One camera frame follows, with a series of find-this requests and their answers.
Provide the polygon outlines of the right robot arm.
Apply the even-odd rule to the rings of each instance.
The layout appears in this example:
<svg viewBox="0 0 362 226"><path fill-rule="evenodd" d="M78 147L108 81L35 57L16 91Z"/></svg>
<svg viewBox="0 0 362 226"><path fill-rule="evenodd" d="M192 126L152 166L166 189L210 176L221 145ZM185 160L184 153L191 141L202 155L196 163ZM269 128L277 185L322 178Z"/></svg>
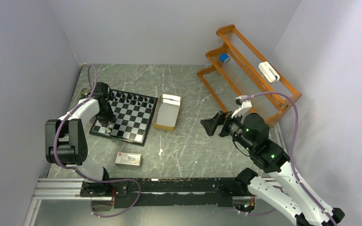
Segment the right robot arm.
<svg viewBox="0 0 362 226"><path fill-rule="evenodd" d="M235 188L241 195L251 193L270 204L295 226L335 226L345 213L323 201L303 179L297 179L291 158L283 148L269 139L269 126L257 113L245 117L231 117L230 112L219 111L210 119L200 121L208 136L222 126L220 137L230 136L234 144L247 150L246 156L277 181L282 189L271 185L250 168L240 172Z"/></svg>

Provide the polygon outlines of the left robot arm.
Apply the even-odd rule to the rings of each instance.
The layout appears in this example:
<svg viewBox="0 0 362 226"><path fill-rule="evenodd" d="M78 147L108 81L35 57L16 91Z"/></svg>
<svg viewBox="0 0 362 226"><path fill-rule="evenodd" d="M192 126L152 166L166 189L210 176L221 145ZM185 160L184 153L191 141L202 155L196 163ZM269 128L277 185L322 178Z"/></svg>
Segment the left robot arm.
<svg viewBox="0 0 362 226"><path fill-rule="evenodd" d="M109 86L98 82L90 94L59 119L45 123L45 157L48 163L74 170L101 196L110 193L112 183L107 170L88 156L84 128L95 117L101 124L115 123L109 99Z"/></svg>

